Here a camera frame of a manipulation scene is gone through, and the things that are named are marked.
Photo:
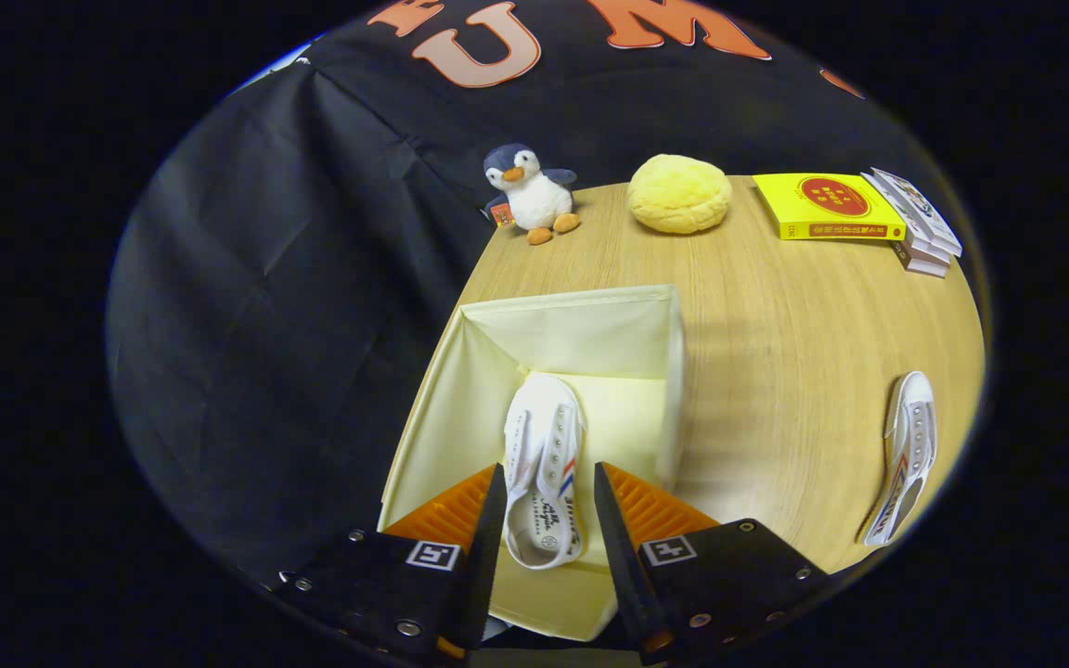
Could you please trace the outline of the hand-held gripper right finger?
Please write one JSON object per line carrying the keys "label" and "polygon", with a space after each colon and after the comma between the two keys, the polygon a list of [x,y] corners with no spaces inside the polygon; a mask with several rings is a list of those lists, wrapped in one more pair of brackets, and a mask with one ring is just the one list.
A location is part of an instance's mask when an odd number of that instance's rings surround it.
{"label": "hand-held gripper right finger", "polygon": [[762,521],[714,521],[599,462],[599,531],[629,641],[645,665],[709,665],[826,596],[831,576]]}

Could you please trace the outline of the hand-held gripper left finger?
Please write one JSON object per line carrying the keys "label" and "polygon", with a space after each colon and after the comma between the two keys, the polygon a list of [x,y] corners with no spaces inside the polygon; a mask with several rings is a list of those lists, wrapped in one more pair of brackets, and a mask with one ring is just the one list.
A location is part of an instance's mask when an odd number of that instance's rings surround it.
{"label": "hand-held gripper left finger", "polygon": [[464,665],[489,617],[506,511],[489,465],[383,530],[348,527],[272,599],[373,665]]}

